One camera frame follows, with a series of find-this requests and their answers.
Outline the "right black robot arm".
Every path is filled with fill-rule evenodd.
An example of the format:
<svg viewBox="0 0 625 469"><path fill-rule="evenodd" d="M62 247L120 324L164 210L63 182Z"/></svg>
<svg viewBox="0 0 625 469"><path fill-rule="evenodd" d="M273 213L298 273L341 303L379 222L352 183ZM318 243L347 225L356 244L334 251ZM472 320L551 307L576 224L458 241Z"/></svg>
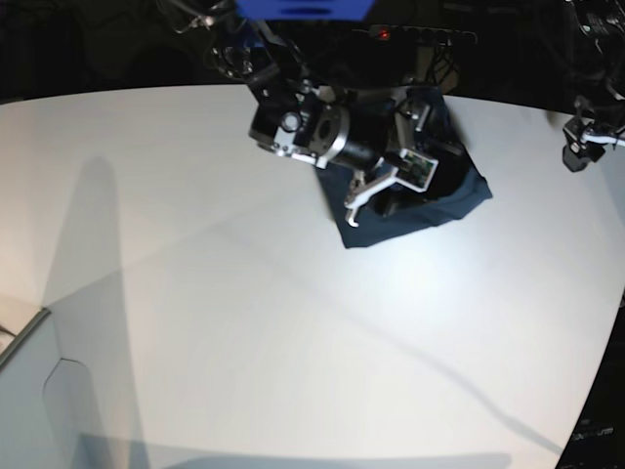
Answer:
<svg viewBox="0 0 625 469"><path fill-rule="evenodd" d="M457 192L471 170L433 64L413 29L363 21L334 1L174 1L212 38L217 70L257 110L250 137L268 152L345 182L338 217L395 217Z"/></svg>

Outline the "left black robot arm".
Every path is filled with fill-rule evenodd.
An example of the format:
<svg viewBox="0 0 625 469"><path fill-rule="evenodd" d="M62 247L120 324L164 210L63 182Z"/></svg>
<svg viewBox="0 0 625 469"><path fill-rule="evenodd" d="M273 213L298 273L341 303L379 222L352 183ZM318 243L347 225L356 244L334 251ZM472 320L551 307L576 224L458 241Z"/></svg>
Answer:
<svg viewBox="0 0 625 469"><path fill-rule="evenodd" d="M605 149L624 146L624 3L568 1L571 22L598 54L599 69L586 80L596 84L603 98L578 94L574 115L562 128L562 162L580 172L598 162Z"/></svg>

